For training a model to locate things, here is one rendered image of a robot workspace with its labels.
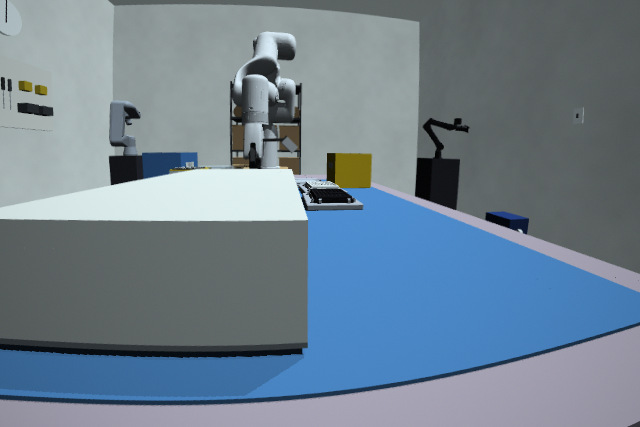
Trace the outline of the blue bench mat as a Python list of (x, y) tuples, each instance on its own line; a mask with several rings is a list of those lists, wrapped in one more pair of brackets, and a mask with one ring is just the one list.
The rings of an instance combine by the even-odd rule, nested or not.
[(308, 348), (0, 344), (0, 399), (209, 405), (420, 383), (640, 326), (640, 292), (382, 190), (307, 210)]

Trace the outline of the blue open-top bin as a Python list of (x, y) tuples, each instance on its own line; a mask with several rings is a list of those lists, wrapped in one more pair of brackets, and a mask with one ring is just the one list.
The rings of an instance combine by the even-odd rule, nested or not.
[(143, 179), (168, 175), (177, 167), (198, 167), (197, 152), (142, 153)]

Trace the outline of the yellow open-top bin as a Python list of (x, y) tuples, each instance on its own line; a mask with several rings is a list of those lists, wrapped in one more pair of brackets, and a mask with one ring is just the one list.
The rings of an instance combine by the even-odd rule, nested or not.
[(327, 181), (339, 188), (371, 188), (372, 154), (327, 153)]

